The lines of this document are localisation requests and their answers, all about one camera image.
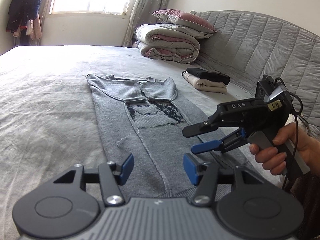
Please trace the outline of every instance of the black cable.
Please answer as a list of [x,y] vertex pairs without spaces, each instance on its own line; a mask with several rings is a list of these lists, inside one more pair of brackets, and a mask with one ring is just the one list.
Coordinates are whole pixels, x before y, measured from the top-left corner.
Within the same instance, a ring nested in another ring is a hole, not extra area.
[[[280,83],[281,83],[284,87],[286,87],[286,85],[285,85],[284,81],[282,80],[282,78],[277,77],[277,78],[275,79],[275,82],[277,82],[277,81],[280,81]],[[296,99],[299,101],[300,110],[297,112],[297,111],[294,109],[294,107],[292,106],[291,112],[292,112],[292,114],[294,115],[294,120],[295,120],[295,122],[296,122],[296,141],[295,141],[295,143],[294,143],[294,149],[293,149],[293,153],[292,153],[292,160],[291,160],[291,162],[290,162],[290,165],[288,166],[287,174],[286,174],[286,176],[285,176],[285,178],[284,178],[284,182],[283,182],[283,185],[282,185],[282,189],[285,188],[285,185],[286,185],[287,180],[288,180],[288,174],[290,173],[290,170],[291,170],[291,167],[292,167],[292,164],[293,164],[293,161],[294,161],[294,157],[295,157],[295,155],[296,155],[297,146],[298,146],[298,137],[299,137],[299,126],[298,126],[298,118],[297,118],[297,116],[300,115],[300,114],[302,113],[302,110],[303,110],[302,100],[301,100],[296,94],[294,94],[294,93],[292,93],[292,92],[289,92],[289,91],[288,91],[288,93],[289,93],[289,95],[291,95],[292,97],[296,98]]]
[[285,184],[287,183],[288,174],[289,174],[289,172],[291,170],[291,167],[292,167],[292,164],[293,164],[293,160],[294,160],[294,156],[296,155],[297,146],[298,146],[299,127],[298,127],[298,119],[297,119],[297,115],[296,114],[294,115],[294,120],[296,122],[296,141],[294,143],[294,149],[293,149],[293,153],[292,153],[292,160],[291,160],[291,163],[290,163],[289,168],[287,170],[287,174],[286,174],[286,176],[284,178],[282,189],[284,189]]
[[296,94],[294,94],[292,92],[288,91],[288,93],[289,93],[289,95],[291,95],[294,98],[296,98],[299,101],[299,104],[300,104],[300,110],[298,112],[292,107],[293,115],[300,115],[302,113],[302,110],[303,110],[303,103],[302,103],[301,99]]
[[282,85],[284,85],[284,87],[286,87],[286,86],[285,86],[285,83],[284,83],[283,80],[282,80],[282,78],[277,77],[277,78],[275,79],[275,82],[277,82],[278,80],[280,81],[280,83],[281,83]]

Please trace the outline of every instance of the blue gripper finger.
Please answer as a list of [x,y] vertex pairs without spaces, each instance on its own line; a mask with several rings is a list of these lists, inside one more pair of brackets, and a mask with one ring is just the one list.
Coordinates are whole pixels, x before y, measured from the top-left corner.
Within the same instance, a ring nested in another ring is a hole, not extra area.
[[133,158],[133,154],[130,154],[128,156],[128,158],[123,162],[123,164],[121,165],[121,174],[119,176],[119,185],[124,185],[130,174],[131,171],[133,170],[133,166],[134,166],[134,158]]
[[199,185],[202,178],[202,175],[198,172],[198,165],[199,163],[190,153],[186,153],[183,156],[183,168],[188,175],[190,182],[195,186]]
[[221,144],[222,144],[221,140],[213,140],[210,142],[196,144],[191,147],[191,152],[193,154],[200,154],[200,153],[212,151],[218,148]]

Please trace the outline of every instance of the gray bedsheet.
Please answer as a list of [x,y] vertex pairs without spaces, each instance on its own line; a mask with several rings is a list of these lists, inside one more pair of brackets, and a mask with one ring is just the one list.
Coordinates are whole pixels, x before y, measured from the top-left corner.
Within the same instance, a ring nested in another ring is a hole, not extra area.
[[[122,47],[17,47],[0,56],[0,239],[18,237],[11,212],[20,197],[75,163],[92,168],[105,161],[86,74],[172,77],[207,115],[218,103],[251,97],[234,84],[226,95],[195,90],[181,76],[189,66]],[[250,158],[248,146],[241,150]],[[98,187],[88,191],[100,195]]]

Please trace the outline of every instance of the curtain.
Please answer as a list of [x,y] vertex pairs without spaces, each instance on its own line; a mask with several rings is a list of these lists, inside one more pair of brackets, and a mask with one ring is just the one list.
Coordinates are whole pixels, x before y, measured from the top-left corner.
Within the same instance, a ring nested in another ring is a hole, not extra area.
[[142,24],[155,24],[157,18],[152,15],[155,11],[166,8],[168,0],[136,0],[129,21],[129,26],[124,37],[123,46],[132,45],[134,30]]

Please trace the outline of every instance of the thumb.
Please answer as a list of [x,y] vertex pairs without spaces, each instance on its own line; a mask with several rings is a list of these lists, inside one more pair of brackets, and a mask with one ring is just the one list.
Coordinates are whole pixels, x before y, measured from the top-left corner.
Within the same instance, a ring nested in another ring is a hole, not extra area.
[[276,137],[273,139],[273,143],[275,145],[284,144],[289,138],[294,138],[295,134],[296,134],[295,123],[289,123],[288,125],[279,129]]

